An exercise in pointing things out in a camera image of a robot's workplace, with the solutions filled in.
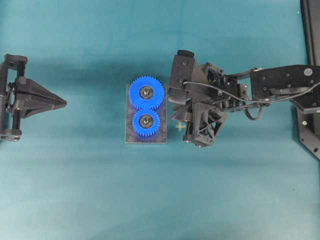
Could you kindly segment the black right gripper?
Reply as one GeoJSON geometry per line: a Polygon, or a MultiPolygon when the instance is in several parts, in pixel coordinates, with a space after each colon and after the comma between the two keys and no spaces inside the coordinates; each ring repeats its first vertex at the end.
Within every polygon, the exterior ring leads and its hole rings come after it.
{"type": "Polygon", "coordinates": [[[25,56],[6,54],[0,64],[0,139],[2,141],[17,142],[20,140],[21,118],[67,106],[64,99],[32,79],[24,77],[27,62],[28,58],[25,56]],[[9,70],[16,71],[14,82],[8,82],[9,70]],[[59,104],[32,104],[25,106],[21,111],[14,107],[17,92],[57,101],[59,104]]]}

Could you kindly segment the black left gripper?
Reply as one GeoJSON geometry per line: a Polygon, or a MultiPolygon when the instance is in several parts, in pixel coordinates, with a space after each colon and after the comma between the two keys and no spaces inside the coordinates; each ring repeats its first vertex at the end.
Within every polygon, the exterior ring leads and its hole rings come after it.
{"type": "Polygon", "coordinates": [[[201,148],[214,143],[227,113],[245,110],[247,88],[238,81],[246,77],[246,72],[226,74],[209,62],[198,63],[192,80],[184,83],[189,87],[185,105],[172,107],[171,119],[187,124],[184,142],[201,148]]]}

